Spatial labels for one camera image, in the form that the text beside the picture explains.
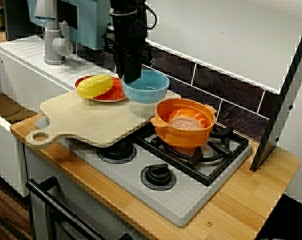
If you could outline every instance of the oven door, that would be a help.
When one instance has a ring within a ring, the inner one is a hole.
[[[32,190],[29,191],[36,240],[72,240],[69,235],[75,236],[74,239],[77,240],[88,239],[81,234],[81,228],[77,229],[71,225],[56,209],[45,202],[49,199],[45,201],[40,199],[38,197],[39,190],[42,195],[47,193],[50,194],[49,197],[54,197],[52,201],[50,200],[51,204],[60,203],[59,206],[63,205],[68,209],[71,217],[76,214],[79,223],[85,222],[106,240],[119,240],[125,234],[129,234],[133,240],[147,240],[147,237],[95,199],[84,188],[74,183],[62,171],[48,163],[47,160],[26,146],[24,146],[24,151],[29,188],[30,184],[33,183],[32,180],[34,180]],[[50,229],[56,231],[55,236],[52,236],[50,232],[48,233]]]
[[[99,233],[48,193],[48,190],[58,184],[58,180],[54,176],[40,184],[37,184],[33,179],[28,180],[26,183],[26,187],[45,204],[48,238],[52,240],[105,240]],[[133,239],[129,234],[125,233],[119,240]]]

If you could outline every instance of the white wall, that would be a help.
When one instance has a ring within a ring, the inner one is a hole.
[[[302,85],[286,121],[278,146],[298,156],[301,160],[301,166],[288,186],[286,194],[302,203]]]
[[[148,5],[158,15],[149,40],[280,92],[302,35],[302,0],[149,0]]]

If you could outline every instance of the wooden floor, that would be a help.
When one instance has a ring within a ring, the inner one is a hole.
[[[0,177],[0,240],[32,240],[29,197],[23,198]]]

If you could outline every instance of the orange pot handle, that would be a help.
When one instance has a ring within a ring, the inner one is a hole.
[[[211,113],[213,113],[213,115],[216,115],[217,110],[214,109],[212,106],[207,105],[207,104],[204,104],[203,106],[204,106],[205,108],[207,108]]]
[[[157,121],[156,117],[151,118],[150,121],[151,121],[152,125],[155,126],[156,128],[166,128],[167,127],[163,123],[160,123],[159,121]]]

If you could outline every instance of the blue bowl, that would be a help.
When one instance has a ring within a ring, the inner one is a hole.
[[[169,79],[163,73],[145,70],[141,77],[131,83],[125,83],[122,77],[122,89],[126,97],[140,104],[153,104],[162,100],[168,92]]]

